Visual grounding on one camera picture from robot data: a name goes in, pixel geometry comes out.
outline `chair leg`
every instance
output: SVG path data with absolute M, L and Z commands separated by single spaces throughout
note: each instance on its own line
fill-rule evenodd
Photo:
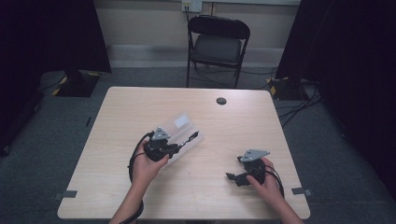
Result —
M 190 59 L 187 60 L 187 80 L 186 80 L 186 88 L 189 87 L 190 84 Z
M 233 74 L 235 76 L 235 83 L 233 84 L 233 88 L 236 89 L 236 86 L 238 85 L 238 79 L 239 79 L 239 73 L 241 72 L 240 68 L 237 68 L 235 70 L 235 73 Z
M 195 71 L 197 71 L 198 70 L 198 68 L 197 68 L 197 63 L 193 63 L 194 64 L 194 69 L 195 69 Z

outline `black curtain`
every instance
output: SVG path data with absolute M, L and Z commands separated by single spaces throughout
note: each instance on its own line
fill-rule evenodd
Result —
M 395 11 L 393 0 L 302 0 L 279 65 L 280 77 L 318 81 L 347 140 L 394 199 Z
M 0 4 L 0 147 L 41 76 L 67 66 L 111 73 L 92 0 Z

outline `folding chair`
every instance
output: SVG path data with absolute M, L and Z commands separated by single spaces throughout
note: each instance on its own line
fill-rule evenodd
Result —
M 188 32 L 189 56 L 186 87 L 189 87 L 191 63 L 195 70 L 197 70 L 197 63 L 203 63 L 234 68 L 233 87 L 236 89 L 250 38 L 248 26 L 239 20 L 200 15 L 189 20 Z M 195 42 L 193 34 L 198 35 Z

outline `chair seat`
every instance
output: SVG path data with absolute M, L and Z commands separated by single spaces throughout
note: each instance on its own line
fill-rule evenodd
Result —
M 199 35 L 191 57 L 197 60 L 238 64 L 241 45 L 239 39 Z

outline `chair backrest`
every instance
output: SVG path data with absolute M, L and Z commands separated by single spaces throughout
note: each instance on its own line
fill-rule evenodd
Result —
M 239 20 L 231 20 L 209 15 L 200 15 L 190 19 L 189 32 L 203 35 L 219 35 L 248 40 L 250 29 Z

